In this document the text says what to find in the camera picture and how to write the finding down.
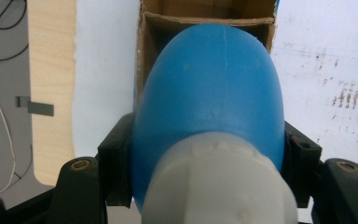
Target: screw hole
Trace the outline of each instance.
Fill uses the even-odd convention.
[[[337,162],[337,165],[342,169],[342,170],[345,170],[347,172],[351,172],[351,173],[354,173],[354,172],[357,172],[358,171],[358,168],[357,166],[353,165],[353,164],[350,164],[348,162],[345,162],[345,161],[338,161]]]
[[[80,170],[87,169],[89,166],[90,166],[90,161],[79,160],[79,161],[75,161],[74,163],[72,163],[71,169],[73,171],[80,171]]]

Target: cardboard box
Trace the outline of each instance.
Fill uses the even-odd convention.
[[[275,0],[143,0],[138,26],[136,104],[157,57],[195,24],[222,23],[254,35],[268,51],[275,32]]]

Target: blue balloon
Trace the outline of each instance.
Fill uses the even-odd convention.
[[[133,128],[131,181],[142,211],[160,157],[193,134],[232,133],[282,166],[284,120],[278,76],[252,35],[221,24],[192,26],[159,55]]]

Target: stain marks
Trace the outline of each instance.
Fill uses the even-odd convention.
[[[332,97],[331,106],[358,109],[358,83],[349,83],[341,80],[338,82],[338,86],[341,87],[340,92]]]

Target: wooden table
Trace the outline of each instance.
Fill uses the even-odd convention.
[[[28,2],[32,102],[54,105],[54,116],[32,115],[34,174],[55,185],[74,156],[72,100],[75,83],[76,0]]]

